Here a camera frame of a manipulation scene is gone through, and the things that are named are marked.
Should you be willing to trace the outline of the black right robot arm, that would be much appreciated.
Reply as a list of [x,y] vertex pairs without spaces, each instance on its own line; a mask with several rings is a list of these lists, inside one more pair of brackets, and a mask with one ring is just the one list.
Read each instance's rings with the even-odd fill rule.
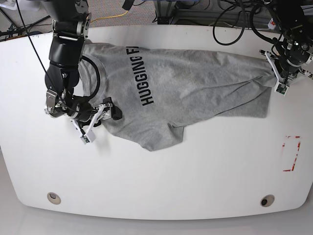
[[[45,111],[53,118],[68,115],[78,122],[88,122],[99,111],[99,108],[92,107],[90,100],[100,88],[99,69],[93,61],[82,55],[91,22],[88,2],[44,0],[42,5],[53,19],[50,64],[45,73]],[[96,73],[96,87],[89,96],[73,94],[80,78],[78,65],[81,60],[90,63]]]

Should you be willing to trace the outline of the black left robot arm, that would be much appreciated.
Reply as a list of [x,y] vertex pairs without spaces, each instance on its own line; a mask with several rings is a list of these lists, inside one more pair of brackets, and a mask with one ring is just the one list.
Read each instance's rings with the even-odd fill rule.
[[[229,0],[226,12],[240,8],[238,17],[243,20],[240,36],[249,26],[260,39],[272,45],[269,57],[274,62],[282,87],[290,85],[298,74],[312,78],[313,74],[302,67],[313,61],[313,25],[305,16],[299,0]],[[280,37],[269,38],[254,25],[254,15],[265,8],[278,28]]]

